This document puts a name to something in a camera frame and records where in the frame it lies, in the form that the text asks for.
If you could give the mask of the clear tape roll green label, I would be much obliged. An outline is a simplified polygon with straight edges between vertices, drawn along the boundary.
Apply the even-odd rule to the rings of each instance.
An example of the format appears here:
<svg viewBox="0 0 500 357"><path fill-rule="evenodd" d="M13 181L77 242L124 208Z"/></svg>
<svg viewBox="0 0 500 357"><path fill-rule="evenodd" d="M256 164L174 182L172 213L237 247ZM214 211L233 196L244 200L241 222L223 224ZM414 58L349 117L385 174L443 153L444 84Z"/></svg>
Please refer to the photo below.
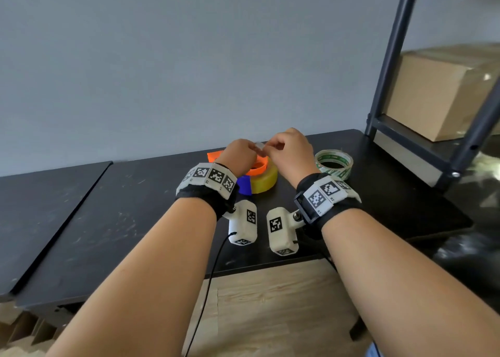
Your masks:
<svg viewBox="0 0 500 357"><path fill-rule="evenodd" d="M321 150L315 155L315 163L318 169L323 173L328 173L342 181L346 181L353 168L353 158L336 149Z"/></svg>

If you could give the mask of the person's left hand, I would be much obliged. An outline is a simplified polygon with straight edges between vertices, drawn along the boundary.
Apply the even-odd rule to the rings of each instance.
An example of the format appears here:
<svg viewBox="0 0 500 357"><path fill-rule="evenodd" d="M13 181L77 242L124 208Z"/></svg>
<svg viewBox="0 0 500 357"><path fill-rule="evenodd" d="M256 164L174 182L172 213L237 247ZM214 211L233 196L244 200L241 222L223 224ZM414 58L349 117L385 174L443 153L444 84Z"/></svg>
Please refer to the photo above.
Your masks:
<svg viewBox="0 0 500 357"><path fill-rule="evenodd" d="M248 139L237 139L231 142L215 160L216 164L226 167L237 178L245 175L253 166L243 163L243 140Z"/></svg>

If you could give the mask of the clear yellowish tape roll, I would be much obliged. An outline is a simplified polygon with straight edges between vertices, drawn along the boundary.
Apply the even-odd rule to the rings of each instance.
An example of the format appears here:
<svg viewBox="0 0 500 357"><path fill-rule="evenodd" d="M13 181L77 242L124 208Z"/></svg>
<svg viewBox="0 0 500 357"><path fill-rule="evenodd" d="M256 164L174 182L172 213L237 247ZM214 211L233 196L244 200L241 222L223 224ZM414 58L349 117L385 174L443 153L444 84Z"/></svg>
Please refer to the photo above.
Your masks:
<svg viewBox="0 0 500 357"><path fill-rule="evenodd" d="M269 157L258 154L245 179L248 181L247 195L264 193L277 183L278 169Z"/></svg>

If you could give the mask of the black metal shelf rack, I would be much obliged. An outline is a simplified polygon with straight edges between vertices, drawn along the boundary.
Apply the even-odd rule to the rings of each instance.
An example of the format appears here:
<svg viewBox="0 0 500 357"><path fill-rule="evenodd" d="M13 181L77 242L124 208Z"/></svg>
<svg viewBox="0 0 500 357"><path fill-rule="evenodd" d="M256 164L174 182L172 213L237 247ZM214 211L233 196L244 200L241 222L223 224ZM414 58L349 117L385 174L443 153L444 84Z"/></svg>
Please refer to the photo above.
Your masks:
<svg viewBox="0 0 500 357"><path fill-rule="evenodd" d="M440 192L446 192L453 183L463 177L480 149L488 143L494 126L500 121L500 76L496 79L464 137L457 141L456 145L453 145L453 141L450 140L445 141L444 146L439 146L438 143L425 139L422 135L418 135L415 131L383 114L392 80L396 76L397 61L415 3L416 0L398 0L364 134L373 141L376 132L379 131L431 164L441 172L434 188Z"/></svg>

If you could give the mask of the person's left forearm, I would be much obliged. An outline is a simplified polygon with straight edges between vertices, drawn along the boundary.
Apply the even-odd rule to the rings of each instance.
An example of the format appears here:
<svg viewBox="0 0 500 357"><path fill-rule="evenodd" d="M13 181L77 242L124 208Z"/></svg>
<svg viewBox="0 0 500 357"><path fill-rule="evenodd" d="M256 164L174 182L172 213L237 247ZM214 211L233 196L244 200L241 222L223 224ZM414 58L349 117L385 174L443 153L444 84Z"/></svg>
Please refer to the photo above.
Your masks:
<svg viewBox="0 0 500 357"><path fill-rule="evenodd" d="M216 220L202 199L176 200L88 298L46 357L179 357Z"/></svg>

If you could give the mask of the black left wristband with markers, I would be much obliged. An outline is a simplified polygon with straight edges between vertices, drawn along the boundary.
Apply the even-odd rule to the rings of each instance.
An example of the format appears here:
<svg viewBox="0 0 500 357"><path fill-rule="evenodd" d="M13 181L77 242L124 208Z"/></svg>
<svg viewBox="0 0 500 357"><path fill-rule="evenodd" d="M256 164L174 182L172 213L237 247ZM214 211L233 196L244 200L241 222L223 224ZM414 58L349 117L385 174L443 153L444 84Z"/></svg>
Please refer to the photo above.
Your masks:
<svg viewBox="0 0 500 357"><path fill-rule="evenodd" d="M239 191L237 177L225 165L199 163L183 178L176 199L199 198L214 210L217 219L234 213Z"/></svg>

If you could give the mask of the orange and blue tape dispenser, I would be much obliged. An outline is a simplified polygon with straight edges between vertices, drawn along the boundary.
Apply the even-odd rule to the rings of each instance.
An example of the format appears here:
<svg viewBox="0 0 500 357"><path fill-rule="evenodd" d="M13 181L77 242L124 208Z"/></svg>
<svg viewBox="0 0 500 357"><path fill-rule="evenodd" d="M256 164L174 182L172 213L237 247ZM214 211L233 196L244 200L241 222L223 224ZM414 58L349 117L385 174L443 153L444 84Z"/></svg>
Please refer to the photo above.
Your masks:
<svg viewBox="0 0 500 357"><path fill-rule="evenodd" d="M266 172L268 166L268 158L257 155L256 162L253 164L252 168L243 176L237 179L237 183L240 187L239 193L246 196L253 195L252 189L252 177L262 175Z"/></svg>

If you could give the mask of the black wristband with markers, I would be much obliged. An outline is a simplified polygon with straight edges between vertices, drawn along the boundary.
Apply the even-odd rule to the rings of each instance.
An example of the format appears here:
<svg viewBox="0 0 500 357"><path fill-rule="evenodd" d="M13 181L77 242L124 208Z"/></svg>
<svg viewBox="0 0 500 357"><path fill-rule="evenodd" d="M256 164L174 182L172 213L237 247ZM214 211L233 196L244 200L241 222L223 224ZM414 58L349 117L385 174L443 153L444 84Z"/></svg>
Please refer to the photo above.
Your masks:
<svg viewBox="0 0 500 357"><path fill-rule="evenodd" d="M294 203L305 221L305 235L322 239L322 228L348 209L362 209L360 196L344 181L327 173L304 177L296 188Z"/></svg>
<svg viewBox="0 0 500 357"><path fill-rule="evenodd" d="M237 177L225 165L199 163L183 178L176 199L199 198L214 210L217 219L234 213L239 191Z"/></svg>

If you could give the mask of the person's right hand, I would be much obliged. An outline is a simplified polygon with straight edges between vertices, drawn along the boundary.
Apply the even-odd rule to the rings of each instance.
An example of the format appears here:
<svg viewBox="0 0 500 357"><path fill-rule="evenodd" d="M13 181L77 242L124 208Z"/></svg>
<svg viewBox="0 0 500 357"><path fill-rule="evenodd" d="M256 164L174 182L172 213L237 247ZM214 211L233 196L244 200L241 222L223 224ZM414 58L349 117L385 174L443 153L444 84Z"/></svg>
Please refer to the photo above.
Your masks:
<svg viewBox="0 0 500 357"><path fill-rule="evenodd" d="M315 163L313 147L300 131L299 149L296 152L292 152L291 155L278 152L269 158L293 188L297 188L303 178L320 172Z"/></svg>

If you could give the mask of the black plastic bag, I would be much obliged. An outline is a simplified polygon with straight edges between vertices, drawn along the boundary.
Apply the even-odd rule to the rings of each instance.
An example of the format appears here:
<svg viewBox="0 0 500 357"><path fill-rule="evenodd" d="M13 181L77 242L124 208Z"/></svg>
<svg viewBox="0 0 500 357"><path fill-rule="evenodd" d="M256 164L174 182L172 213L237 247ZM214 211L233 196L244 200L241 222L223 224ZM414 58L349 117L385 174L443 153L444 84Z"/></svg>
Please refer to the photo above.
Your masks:
<svg viewBox="0 0 500 357"><path fill-rule="evenodd" d="M447 198L473 225L453 232L434 262L472 291L500 294L500 135L490 137Z"/></svg>

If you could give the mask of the black right wristband with markers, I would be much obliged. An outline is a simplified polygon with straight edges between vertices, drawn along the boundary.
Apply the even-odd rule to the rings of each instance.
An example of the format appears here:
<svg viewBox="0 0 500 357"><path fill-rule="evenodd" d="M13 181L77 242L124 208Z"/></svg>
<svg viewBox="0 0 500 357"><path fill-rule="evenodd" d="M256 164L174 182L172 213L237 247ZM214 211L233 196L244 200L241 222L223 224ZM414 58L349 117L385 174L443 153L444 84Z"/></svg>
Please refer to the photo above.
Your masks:
<svg viewBox="0 0 500 357"><path fill-rule="evenodd" d="M322 228L348 209L362 209L360 196L344 181L327 173L304 177L296 188L294 203L305 221L305 235L322 239Z"/></svg>

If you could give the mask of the person's right forearm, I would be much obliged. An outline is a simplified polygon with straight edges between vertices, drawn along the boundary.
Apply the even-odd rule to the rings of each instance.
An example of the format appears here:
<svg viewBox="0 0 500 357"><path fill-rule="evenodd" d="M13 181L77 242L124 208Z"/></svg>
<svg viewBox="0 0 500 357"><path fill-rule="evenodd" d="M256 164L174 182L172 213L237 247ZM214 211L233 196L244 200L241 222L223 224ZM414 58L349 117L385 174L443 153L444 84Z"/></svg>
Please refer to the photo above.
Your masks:
<svg viewBox="0 0 500 357"><path fill-rule="evenodd" d="M500 357L500 315L371 215L348 209L322 235L385 357Z"/></svg>

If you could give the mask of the brown cardboard box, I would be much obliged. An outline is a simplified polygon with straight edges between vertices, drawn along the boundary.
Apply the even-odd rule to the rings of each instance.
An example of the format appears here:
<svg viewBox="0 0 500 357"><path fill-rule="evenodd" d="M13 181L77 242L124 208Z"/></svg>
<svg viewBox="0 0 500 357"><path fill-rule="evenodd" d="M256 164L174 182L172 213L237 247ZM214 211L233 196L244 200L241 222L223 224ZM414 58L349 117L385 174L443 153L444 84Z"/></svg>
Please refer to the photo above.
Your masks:
<svg viewBox="0 0 500 357"><path fill-rule="evenodd" d="M463 138L500 77L500 42L403 52L384 114L432 141Z"/></svg>

